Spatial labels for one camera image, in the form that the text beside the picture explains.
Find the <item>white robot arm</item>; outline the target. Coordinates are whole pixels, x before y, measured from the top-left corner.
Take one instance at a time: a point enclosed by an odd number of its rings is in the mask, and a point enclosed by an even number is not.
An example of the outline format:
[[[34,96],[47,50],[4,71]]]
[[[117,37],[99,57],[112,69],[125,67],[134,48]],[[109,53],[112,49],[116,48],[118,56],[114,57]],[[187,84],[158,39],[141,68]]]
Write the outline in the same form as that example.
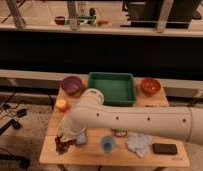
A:
[[[58,136],[75,139],[86,128],[136,131],[203,146],[203,109],[111,107],[97,89],[87,89],[59,124]]]

